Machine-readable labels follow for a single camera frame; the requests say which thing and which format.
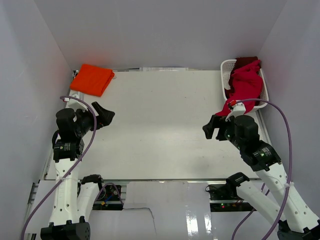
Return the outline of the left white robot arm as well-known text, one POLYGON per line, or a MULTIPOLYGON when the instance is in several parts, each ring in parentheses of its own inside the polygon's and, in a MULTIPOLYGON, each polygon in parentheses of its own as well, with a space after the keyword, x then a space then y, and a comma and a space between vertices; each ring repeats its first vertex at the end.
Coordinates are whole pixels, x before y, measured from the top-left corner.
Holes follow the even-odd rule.
POLYGON ((99 174, 85 176, 79 181, 80 157, 84 152, 83 137, 88 131, 110 125, 115 116, 97 102, 92 107, 94 116, 86 107, 68 107, 56 113, 58 130, 52 138, 56 182, 54 203, 47 227, 40 231, 43 240, 89 240, 88 222, 95 200, 105 196, 106 187, 99 174))

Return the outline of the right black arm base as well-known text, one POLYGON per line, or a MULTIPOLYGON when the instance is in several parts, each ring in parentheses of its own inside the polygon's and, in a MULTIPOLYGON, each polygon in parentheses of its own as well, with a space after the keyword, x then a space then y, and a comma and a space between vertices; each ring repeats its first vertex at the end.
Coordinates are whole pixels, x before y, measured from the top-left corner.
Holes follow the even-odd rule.
POLYGON ((253 210, 247 201, 230 193, 224 184, 209 184, 204 190, 209 194, 212 213, 250 212, 253 210))

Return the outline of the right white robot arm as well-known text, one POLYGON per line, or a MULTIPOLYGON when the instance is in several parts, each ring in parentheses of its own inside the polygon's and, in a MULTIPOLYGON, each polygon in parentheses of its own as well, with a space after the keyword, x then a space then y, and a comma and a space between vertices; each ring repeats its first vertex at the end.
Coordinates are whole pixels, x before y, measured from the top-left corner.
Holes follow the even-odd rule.
POLYGON ((280 240, 318 240, 320 238, 320 218, 308 207, 289 180, 289 174, 275 149, 260 139, 259 127, 248 115, 231 118, 212 115, 203 126, 207 139, 218 133, 218 141, 229 141, 240 153, 242 160, 263 181, 273 200, 257 189, 242 172, 226 179, 223 189, 226 195, 236 200, 248 202, 272 226, 277 229, 280 240))

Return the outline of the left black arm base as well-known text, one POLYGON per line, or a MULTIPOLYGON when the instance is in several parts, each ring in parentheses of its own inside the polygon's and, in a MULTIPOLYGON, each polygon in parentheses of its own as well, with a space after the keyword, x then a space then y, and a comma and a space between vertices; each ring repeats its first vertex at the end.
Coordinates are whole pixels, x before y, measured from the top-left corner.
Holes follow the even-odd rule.
POLYGON ((122 195, 122 186, 116 184, 116 188, 109 184, 105 187, 98 200, 93 204, 93 210, 101 210, 101 211, 121 211, 123 209, 123 204, 121 203, 125 201, 125 196, 122 195))

